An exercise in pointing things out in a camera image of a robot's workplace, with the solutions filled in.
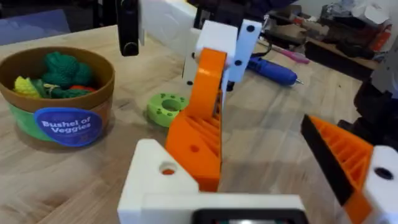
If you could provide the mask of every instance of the display screen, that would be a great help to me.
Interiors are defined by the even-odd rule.
[[[230,221],[215,221],[215,224],[287,224],[284,221],[275,220],[230,220]]]

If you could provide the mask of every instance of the wooden tabletop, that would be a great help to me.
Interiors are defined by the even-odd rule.
[[[148,39],[138,57],[122,57],[115,27],[0,47],[0,60],[26,48],[61,45],[106,57],[116,70],[113,118],[91,147],[56,151],[31,144],[0,98],[0,223],[118,223],[116,207],[139,139],[165,142],[167,130],[147,122],[148,99],[190,96],[183,58]],[[311,223],[334,223],[335,197],[300,134],[309,113],[332,123],[354,121],[360,82],[317,63],[299,65],[271,52],[304,85],[291,88],[247,72],[226,98],[221,192],[299,194]]]

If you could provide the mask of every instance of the orange 3d-printed part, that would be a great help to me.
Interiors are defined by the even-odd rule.
[[[210,119],[214,115],[225,60],[226,53],[210,49],[202,50],[191,98],[186,109],[190,116]]]
[[[365,221],[372,207],[363,195],[373,146],[334,124],[305,115],[302,134],[339,203],[353,224]]]
[[[198,182],[216,192],[221,170],[221,99],[226,54],[203,49],[189,105],[172,121],[166,150]]]

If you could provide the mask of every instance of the black panel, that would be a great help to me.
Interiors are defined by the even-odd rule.
[[[354,188],[308,115],[305,115],[302,121],[301,133],[310,146],[337,200],[343,206],[351,197]]]
[[[314,62],[318,62],[361,81],[368,79],[373,72],[368,67],[330,52],[311,42],[305,44],[305,56]]]
[[[116,0],[116,12],[118,16],[120,52],[123,56],[138,55],[138,0]]]
[[[289,224],[308,224],[298,209],[201,209],[192,215],[191,224],[214,224],[228,220],[275,220]]]

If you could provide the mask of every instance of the white 3d-printed part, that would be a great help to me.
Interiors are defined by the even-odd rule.
[[[164,175],[163,170],[174,173]],[[188,224],[201,208],[304,211],[297,195],[201,194],[198,184],[155,140],[137,144],[118,206],[121,224]]]
[[[163,170],[173,170],[163,175]],[[177,161],[153,139],[138,142],[118,205],[121,224],[143,224],[141,207],[147,194],[197,194],[199,186]]]
[[[189,224],[201,208],[294,209],[304,211],[298,195],[170,194],[149,195],[142,207],[145,224]]]
[[[229,80],[231,82],[242,81],[244,71],[248,66],[250,56],[257,44],[262,24],[260,22],[244,19],[239,31],[238,41],[236,43],[235,60],[240,63],[232,63],[229,68]]]
[[[195,51],[195,59],[200,59],[204,48],[226,53],[225,65],[234,62],[238,28],[214,21],[205,21]]]
[[[185,56],[196,7],[184,0],[140,0],[141,26],[174,52]]]
[[[185,53],[185,63],[184,70],[182,75],[182,80],[186,82],[192,82],[195,80],[195,76],[197,75],[198,64],[195,60],[195,57],[192,57],[192,54],[195,56],[196,44],[199,39],[201,30],[191,28],[188,34],[188,46],[187,51]]]
[[[382,178],[376,169],[384,169],[392,179]],[[398,224],[398,152],[388,146],[373,150],[364,195],[373,207],[366,224]]]

